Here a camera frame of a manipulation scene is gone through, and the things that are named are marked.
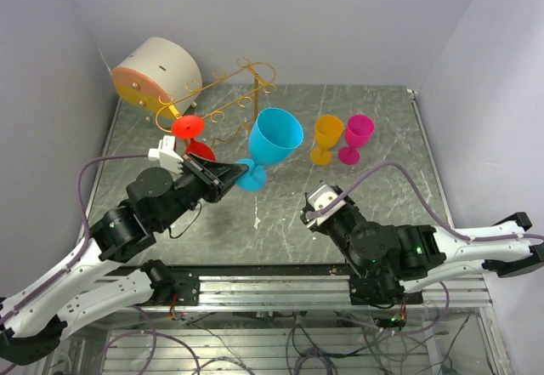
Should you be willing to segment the yellow plastic wine glass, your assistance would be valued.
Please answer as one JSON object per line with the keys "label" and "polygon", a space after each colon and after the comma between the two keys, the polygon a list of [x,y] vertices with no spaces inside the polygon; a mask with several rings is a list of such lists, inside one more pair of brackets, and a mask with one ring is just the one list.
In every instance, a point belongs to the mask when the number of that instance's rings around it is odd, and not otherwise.
{"label": "yellow plastic wine glass", "polygon": [[343,134],[342,120],[333,115],[320,116],[315,122],[314,142],[316,147],[310,152],[315,165],[326,166],[332,161],[332,151]]}

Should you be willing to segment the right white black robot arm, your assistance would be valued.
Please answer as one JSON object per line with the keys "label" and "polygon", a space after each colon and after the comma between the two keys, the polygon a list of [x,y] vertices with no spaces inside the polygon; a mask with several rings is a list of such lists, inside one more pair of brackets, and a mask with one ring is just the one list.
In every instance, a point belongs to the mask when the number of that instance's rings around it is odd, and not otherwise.
{"label": "right white black robot arm", "polygon": [[448,232],[432,225],[382,225],[366,219],[341,189],[325,182],[306,194],[301,220],[328,236],[344,256],[353,305],[421,304],[422,290],[440,281],[493,272],[499,277],[543,266],[543,246],[523,234],[525,213],[498,224]]}

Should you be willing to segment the red plastic wine glass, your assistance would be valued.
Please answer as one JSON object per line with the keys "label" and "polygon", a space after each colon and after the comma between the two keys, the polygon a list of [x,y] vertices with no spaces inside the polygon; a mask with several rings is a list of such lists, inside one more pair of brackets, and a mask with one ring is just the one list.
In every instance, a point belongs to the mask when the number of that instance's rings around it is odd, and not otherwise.
{"label": "red plastic wine glass", "polygon": [[204,129],[204,120],[195,115],[181,116],[173,122],[171,127],[172,134],[184,141],[186,153],[215,162],[216,156],[213,150],[205,143],[196,140]]}

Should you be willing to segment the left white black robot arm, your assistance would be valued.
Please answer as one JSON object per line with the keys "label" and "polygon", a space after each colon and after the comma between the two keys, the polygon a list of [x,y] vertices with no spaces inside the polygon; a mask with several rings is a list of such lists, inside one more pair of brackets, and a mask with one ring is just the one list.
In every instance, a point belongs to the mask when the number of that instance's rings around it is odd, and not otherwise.
{"label": "left white black robot arm", "polygon": [[118,281],[92,285],[153,246],[157,233],[199,202],[219,202],[249,167],[185,155],[178,169],[181,175],[174,179],[165,168],[146,168],[127,186],[127,198],[90,227],[89,241],[81,241],[27,289],[2,300],[2,359],[29,365],[120,309],[165,304],[173,296],[175,280],[158,259]]}

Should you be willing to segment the blue plastic wine glass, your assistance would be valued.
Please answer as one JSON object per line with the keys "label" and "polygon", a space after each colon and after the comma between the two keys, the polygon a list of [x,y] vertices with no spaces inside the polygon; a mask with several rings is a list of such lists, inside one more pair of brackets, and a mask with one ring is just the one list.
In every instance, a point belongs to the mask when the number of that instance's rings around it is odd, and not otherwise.
{"label": "blue plastic wine glass", "polygon": [[262,189],[267,179],[265,168],[286,160],[303,140],[303,127],[293,114],[276,107],[263,109],[249,135],[249,157],[236,162],[248,166],[236,184],[246,191]]}

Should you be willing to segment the magenta plastic wine glass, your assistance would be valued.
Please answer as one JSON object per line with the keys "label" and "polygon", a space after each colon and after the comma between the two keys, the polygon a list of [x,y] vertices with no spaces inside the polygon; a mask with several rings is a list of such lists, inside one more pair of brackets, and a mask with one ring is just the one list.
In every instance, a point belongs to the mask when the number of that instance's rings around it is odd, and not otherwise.
{"label": "magenta plastic wine glass", "polygon": [[346,146],[337,153],[340,162],[354,165],[360,160],[359,149],[366,145],[375,131],[375,123],[368,116],[357,114],[348,119],[345,129]]}

